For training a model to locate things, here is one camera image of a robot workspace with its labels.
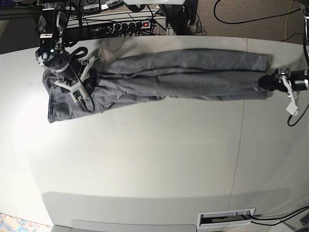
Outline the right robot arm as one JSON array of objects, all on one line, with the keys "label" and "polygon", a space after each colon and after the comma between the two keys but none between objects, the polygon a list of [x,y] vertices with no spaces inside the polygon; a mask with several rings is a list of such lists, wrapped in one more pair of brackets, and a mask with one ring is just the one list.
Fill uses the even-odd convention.
[{"label": "right robot arm", "polygon": [[58,76],[69,83],[81,80],[80,76],[76,77],[82,70],[78,59],[87,55],[88,50],[80,47],[69,54],[65,48],[82,40],[82,16],[88,11],[82,0],[44,0],[42,5],[44,8],[38,24],[40,47],[36,59],[46,69],[43,85],[50,90],[56,86]]}]

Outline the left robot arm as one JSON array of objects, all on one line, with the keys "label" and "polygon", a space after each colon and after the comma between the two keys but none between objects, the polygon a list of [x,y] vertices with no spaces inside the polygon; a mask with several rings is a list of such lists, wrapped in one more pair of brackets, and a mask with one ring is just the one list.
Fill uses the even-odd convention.
[{"label": "left robot arm", "polygon": [[[309,43],[309,1],[298,0],[301,4],[301,9],[304,13],[305,29],[303,33],[303,52],[304,57],[309,65],[309,50],[307,44]],[[290,71],[288,68],[278,69],[272,75],[261,77],[258,81],[258,86],[267,90],[278,90],[281,92],[289,92],[288,87],[283,81],[287,82],[287,86],[293,91],[306,91],[309,89],[309,68],[306,70]]]}]

